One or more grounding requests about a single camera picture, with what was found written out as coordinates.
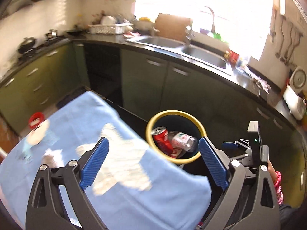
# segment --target person's hand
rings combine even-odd
[[[270,160],[268,160],[268,171],[270,173],[270,176],[273,180],[273,183],[276,182],[276,172],[275,172],[275,169],[273,167],[273,165],[271,164]]]

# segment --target purple object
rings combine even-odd
[[[207,30],[207,29],[203,29],[203,28],[200,28],[199,29],[199,32],[201,33],[201,34],[208,34],[210,31],[209,30]]]

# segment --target blue cloth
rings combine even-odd
[[[31,148],[32,161],[21,160],[25,139],[0,165],[0,186],[13,212],[25,224],[30,190],[42,156],[48,148],[63,150],[64,164],[79,159],[76,148],[96,143],[106,123],[112,123],[124,140],[140,139],[118,113],[92,92],[86,92],[49,118],[49,130],[56,141],[43,139]],[[150,190],[115,184],[103,195],[95,195],[93,186],[85,192],[93,207],[110,230],[192,230],[201,220],[211,200],[211,187],[204,176],[194,176],[165,161],[152,149],[145,151],[140,164],[150,178]],[[60,186],[70,218],[77,219],[68,195]]]

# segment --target trash can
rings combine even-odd
[[[200,138],[206,136],[206,131],[203,125],[192,115],[176,110],[163,111],[153,116],[146,127],[146,141],[153,148],[154,151],[163,156],[166,160],[176,164],[182,165],[195,161],[201,156],[198,146],[194,152],[186,152],[182,157],[176,159],[171,158],[164,154],[157,147],[157,143],[154,141],[151,131],[157,127],[166,127],[168,131],[179,131],[186,133],[190,136],[196,137],[199,141]]]

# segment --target black device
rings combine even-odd
[[[241,139],[236,143],[225,143],[243,147],[250,153],[237,157],[238,160],[228,158],[223,151],[217,150],[208,137],[200,139],[199,144],[203,144],[200,152],[210,171],[209,176],[213,177],[216,185],[226,186],[208,217],[196,230],[280,229],[277,196],[265,165],[268,148],[262,145],[258,122],[250,122],[248,136],[249,141]],[[39,168],[29,197],[26,230],[108,230],[79,184],[82,170],[98,145],[99,142],[93,150],[85,152],[78,161],[70,161],[65,167],[50,169],[45,165]],[[210,158],[203,156],[204,148]],[[66,187],[82,228],[70,222],[59,185]]]

